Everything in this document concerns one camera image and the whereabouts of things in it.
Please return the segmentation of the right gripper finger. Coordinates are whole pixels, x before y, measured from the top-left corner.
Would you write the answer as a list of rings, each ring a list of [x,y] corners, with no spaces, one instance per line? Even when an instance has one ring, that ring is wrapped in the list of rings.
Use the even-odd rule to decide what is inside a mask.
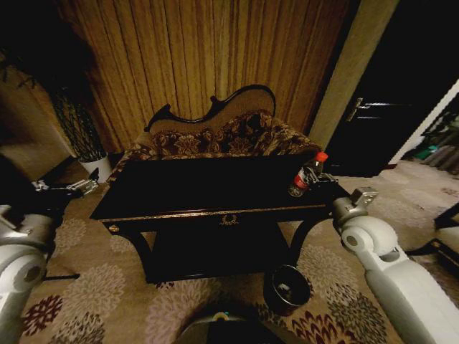
[[[336,179],[329,173],[319,173],[315,171],[311,172],[311,180],[313,185],[324,184],[324,183],[336,183]]]

